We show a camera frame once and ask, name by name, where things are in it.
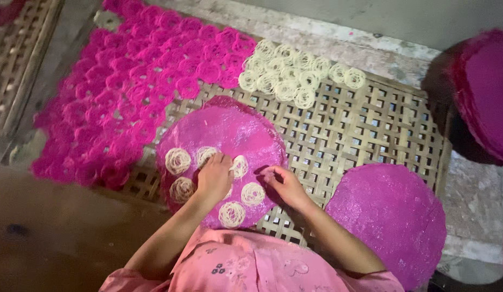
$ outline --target pink shirt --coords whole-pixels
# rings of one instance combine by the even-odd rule
[[[119,269],[100,291],[404,291],[391,272],[353,279],[298,245],[233,230],[198,228],[172,273],[161,282]]]

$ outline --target hand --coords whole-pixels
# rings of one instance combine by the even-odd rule
[[[214,206],[221,201],[233,183],[232,158],[222,153],[210,157],[199,172],[197,191],[194,195],[208,200]]]
[[[302,213],[307,207],[314,205],[293,172],[281,166],[270,166],[263,169],[260,174],[264,176],[264,181],[279,193],[282,200],[295,210]],[[282,178],[282,182],[277,180],[275,174]]]

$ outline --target woven bamboo mat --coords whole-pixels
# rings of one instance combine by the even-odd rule
[[[367,78],[367,84],[358,90],[322,81],[314,107],[307,110],[298,109],[293,102],[278,102],[274,96],[203,84],[195,100],[176,99],[167,107],[166,122],[122,192],[158,202],[160,175],[152,146],[172,123],[213,96],[227,95],[275,125],[286,144],[291,170],[322,208],[344,171],[374,162],[404,164],[441,193],[451,147],[432,120],[425,93],[377,75],[367,73]],[[258,222],[257,231],[317,249],[311,230],[289,209],[274,207]]]
[[[0,26],[0,136],[21,118],[62,3],[28,0],[12,23]]]

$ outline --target round pink plastic sheet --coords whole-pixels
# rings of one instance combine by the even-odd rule
[[[220,149],[235,158],[243,155],[248,160],[248,173],[233,183],[233,191],[228,199],[222,200],[206,216],[205,226],[213,229],[223,228],[219,222],[219,208],[226,202],[241,202],[241,190],[251,182],[261,184],[266,189],[266,197],[256,207],[245,206],[246,217],[240,229],[253,226],[280,198],[268,188],[257,173],[270,165],[287,167],[285,146],[273,125],[254,109],[235,101],[228,96],[215,96],[198,109],[173,124],[157,146],[157,167],[162,174],[162,196],[172,212],[182,205],[169,200],[170,185],[178,176],[171,175],[165,168],[165,155],[171,148],[185,149],[192,158],[190,168],[180,176],[191,178],[197,184],[196,153],[203,146]]]
[[[405,290],[430,278],[446,239],[442,204],[403,165],[350,169],[326,212],[381,258]]]

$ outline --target vermicelli nest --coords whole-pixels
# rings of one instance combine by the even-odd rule
[[[246,210],[236,201],[227,202],[219,209],[219,221],[226,228],[236,228],[244,221]]]
[[[351,68],[346,71],[345,83],[352,89],[359,89],[365,85],[365,72],[356,68]]]
[[[242,155],[235,157],[233,165],[230,167],[233,170],[234,179],[242,178],[248,172],[248,161]]]
[[[186,203],[195,193],[196,185],[191,179],[179,177],[170,186],[170,197],[178,204]]]
[[[287,44],[276,46],[265,39],[257,44],[254,54],[244,61],[243,69],[245,71],[239,76],[239,85],[243,90],[274,94],[279,101],[293,100],[301,109],[313,106],[320,80],[327,76],[352,89],[365,85],[365,73],[361,70],[349,69],[338,63],[331,66],[326,57],[316,57]]]
[[[165,168],[175,176],[184,173],[191,162],[188,152],[181,148],[172,148],[165,155]]]
[[[258,206],[264,200],[266,191],[260,184],[250,182],[244,185],[241,191],[241,202],[249,207]]]
[[[199,169],[202,169],[203,166],[205,166],[205,164],[209,161],[210,157],[219,152],[221,152],[219,149],[210,146],[204,146],[198,149],[196,153],[197,167]]]

